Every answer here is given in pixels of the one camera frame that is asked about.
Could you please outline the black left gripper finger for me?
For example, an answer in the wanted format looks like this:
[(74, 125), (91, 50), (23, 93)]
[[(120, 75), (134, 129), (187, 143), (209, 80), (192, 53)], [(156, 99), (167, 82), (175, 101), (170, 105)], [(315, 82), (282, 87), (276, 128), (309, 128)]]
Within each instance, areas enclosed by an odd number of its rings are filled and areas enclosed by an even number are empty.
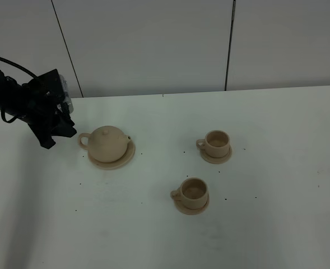
[(46, 124), (31, 124), (30, 129), (38, 139), (41, 147), (50, 149), (55, 145), (52, 139), (51, 129)]
[(75, 123), (69, 114), (57, 110), (52, 122), (52, 135), (60, 137), (73, 137), (77, 131), (74, 128)]

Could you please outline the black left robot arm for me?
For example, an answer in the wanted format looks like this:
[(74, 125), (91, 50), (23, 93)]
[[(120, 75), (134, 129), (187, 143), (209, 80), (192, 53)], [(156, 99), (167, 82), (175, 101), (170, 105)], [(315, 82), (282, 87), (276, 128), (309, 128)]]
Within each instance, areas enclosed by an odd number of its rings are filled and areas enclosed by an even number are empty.
[(57, 69), (37, 76), (8, 59), (0, 57), (0, 61), (32, 77), (20, 85), (0, 70), (0, 112), (4, 122), (19, 119), (27, 123), (46, 149), (55, 145), (54, 136), (71, 138), (77, 133), (71, 119), (73, 105), (67, 83)]

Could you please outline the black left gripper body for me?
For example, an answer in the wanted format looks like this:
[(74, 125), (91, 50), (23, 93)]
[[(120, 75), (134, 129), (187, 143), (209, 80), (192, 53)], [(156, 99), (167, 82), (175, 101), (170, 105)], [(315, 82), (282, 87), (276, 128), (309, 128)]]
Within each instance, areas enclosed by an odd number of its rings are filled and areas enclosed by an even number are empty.
[(22, 84), (29, 98), (28, 121), (31, 124), (46, 124), (51, 129), (51, 135), (57, 110), (69, 114), (67, 105), (63, 103), (64, 93), (59, 75), (58, 70), (53, 69)]

